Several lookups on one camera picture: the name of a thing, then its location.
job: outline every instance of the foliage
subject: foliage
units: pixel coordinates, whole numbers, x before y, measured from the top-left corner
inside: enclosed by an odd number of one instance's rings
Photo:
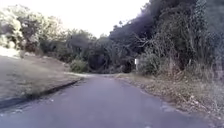
[[[82,73],[88,71],[88,64],[82,60],[73,60],[70,64],[72,72]]]

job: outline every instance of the sky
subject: sky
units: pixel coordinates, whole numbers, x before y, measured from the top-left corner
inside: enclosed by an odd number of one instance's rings
[[[20,4],[60,18],[65,28],[109,34],[119,21],[135,18],[149,0],[0,0],[0,8]]]

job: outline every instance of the roadside vegetation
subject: roadside vegetation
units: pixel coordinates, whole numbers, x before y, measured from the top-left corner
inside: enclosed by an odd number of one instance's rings
[[[0,45],[54,57],[74,72],[130,73],[139,58],[138,77],[165,82],[149,82],[151,93],[175,103],[193,98],[205,113],[224,120],[223,18],[222,0],[150,0],[139,16],[96,38],[17,5],[0,11]]]

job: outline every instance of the road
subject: road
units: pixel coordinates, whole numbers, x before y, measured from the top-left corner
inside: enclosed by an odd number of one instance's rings
[[[96,76],[27,107],[0,114],[1,128],[208,128],[160,99]]]

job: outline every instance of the dense vegetation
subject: dense vegetation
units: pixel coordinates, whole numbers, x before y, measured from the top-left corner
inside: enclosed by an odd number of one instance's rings
[[[190,71],[221,78],[223,8],[221,0],[150,0],[138,17],[96,38],[17,5],[0,11],[0,44],[87,66],[73,70],[130,72],[139,57],[142,74]]]

